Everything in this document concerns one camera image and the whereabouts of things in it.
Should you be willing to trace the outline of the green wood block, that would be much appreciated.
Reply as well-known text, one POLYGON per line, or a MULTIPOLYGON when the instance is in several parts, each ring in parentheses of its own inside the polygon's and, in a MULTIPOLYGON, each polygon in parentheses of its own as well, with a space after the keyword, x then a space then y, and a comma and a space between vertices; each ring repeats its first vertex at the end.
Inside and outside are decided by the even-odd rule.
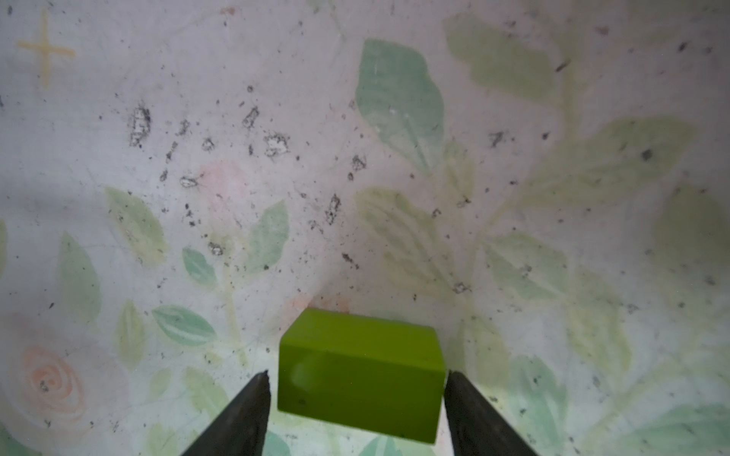
POLYGON ((435 329, 316 308, 279 342, 281 412, 434 444, 447 368, 435 329))

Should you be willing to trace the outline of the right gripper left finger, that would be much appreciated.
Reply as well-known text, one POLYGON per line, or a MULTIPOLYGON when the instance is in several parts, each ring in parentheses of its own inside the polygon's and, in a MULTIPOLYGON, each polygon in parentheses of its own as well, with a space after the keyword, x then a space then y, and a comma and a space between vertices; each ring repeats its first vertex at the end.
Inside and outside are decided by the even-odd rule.
POLYGON ((262 456, 271 410, 268 371, 255 374, 182 456, 262 456))

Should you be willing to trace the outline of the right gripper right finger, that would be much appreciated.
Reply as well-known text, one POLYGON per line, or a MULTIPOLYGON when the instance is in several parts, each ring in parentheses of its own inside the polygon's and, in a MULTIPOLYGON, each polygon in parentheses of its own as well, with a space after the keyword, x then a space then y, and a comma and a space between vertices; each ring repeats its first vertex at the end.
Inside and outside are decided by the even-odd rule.
POLYGON ((455 456, 537 456, 462 372, 450 370, 444 404, 455 456))

